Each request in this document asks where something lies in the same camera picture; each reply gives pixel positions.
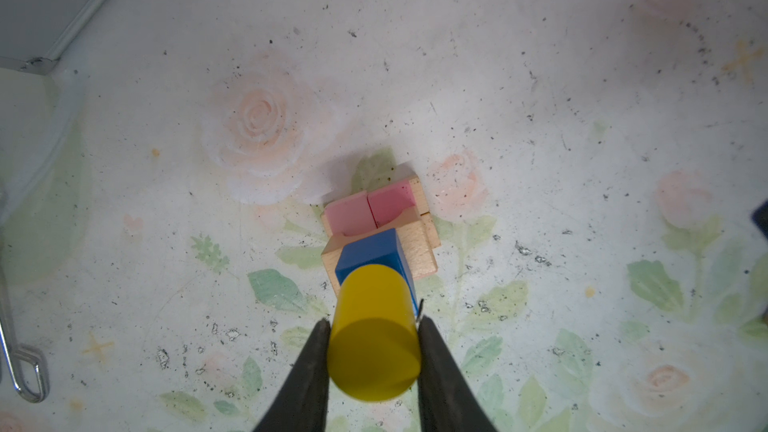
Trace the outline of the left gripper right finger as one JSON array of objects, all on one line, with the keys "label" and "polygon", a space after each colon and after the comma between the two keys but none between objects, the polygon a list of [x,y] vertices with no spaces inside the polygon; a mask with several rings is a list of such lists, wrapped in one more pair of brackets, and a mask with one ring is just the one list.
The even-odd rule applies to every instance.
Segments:
[{"label": "left gripper right finger", "polygon": [[422,355],[417,381],[421,430],[496,432],[431,318],[421,319],[418,338]]}]

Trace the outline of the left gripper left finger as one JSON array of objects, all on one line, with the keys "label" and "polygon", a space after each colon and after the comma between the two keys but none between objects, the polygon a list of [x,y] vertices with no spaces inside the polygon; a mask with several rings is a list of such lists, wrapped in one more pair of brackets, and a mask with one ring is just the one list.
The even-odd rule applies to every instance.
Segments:
[{"label": "left gripper left finger", "polygon": [[325,430],[330,332],[327,319],[316,323],[275,400],[254,428],[255,432]]}]

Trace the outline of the yellow cylinder block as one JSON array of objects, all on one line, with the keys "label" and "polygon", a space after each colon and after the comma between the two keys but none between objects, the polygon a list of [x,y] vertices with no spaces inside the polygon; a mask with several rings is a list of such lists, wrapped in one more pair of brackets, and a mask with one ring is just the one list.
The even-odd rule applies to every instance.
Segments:
[{"label": "yellow cylinder block", "polygon": [[359,401],[388,401],[414,384],[421,361],[412,297],[403,277],[378,264],[347,276],[327,352],[334,384]]}]

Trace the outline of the short natural wood block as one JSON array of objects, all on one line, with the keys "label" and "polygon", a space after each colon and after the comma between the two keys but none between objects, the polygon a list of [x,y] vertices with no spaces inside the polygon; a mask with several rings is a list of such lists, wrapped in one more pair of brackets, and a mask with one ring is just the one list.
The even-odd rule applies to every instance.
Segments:
[{"label": "short natural wood block", "polygon": [[404,210],[392,222],[370,232],[356,236],[334,235],[330,237],[322,251],[321,260],[335,295],[339,295],[341,285],[334,270],[343,246],[388,229],[394,229],[397,232],[414,280],[436,273],[438,270],[437,261],[433,249],[430,248],[420,216],[417,208],[412,207]]}]

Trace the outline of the blue cube block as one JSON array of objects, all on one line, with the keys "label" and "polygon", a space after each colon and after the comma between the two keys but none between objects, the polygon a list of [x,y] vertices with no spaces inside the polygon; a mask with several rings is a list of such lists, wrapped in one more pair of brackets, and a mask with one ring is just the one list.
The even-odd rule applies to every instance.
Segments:
[{"label": "blue cube block", "polygon": [[378,232],[344,245],[334,272],[339,284],[342,285],[355,270],[371,264],[384,265],[394,269],[405,280],[411,296],[414,314],[417,314],[419,303],[414,279],[403,246],[394,229]]}]

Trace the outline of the light pink rectangular block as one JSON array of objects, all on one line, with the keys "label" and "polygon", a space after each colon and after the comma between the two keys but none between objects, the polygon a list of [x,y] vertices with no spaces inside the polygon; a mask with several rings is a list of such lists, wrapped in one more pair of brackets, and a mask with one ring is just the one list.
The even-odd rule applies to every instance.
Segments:
[{"label": "light pink rectangular block", "polygon": [[356,236],[376,229],[366,191],[327,204],[322,214],[322,221],[329,237]]}]

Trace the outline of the hot pink rectangular block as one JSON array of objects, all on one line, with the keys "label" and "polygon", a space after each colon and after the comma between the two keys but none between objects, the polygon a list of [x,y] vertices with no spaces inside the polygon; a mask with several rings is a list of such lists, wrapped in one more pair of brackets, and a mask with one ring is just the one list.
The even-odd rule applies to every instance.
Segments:
[{"label": "hot pink rectangular block", "polygon": [[404,210],[416,206],[409,180],[401,180],[369,192],[367,201],[377,227],[397,219]]}]

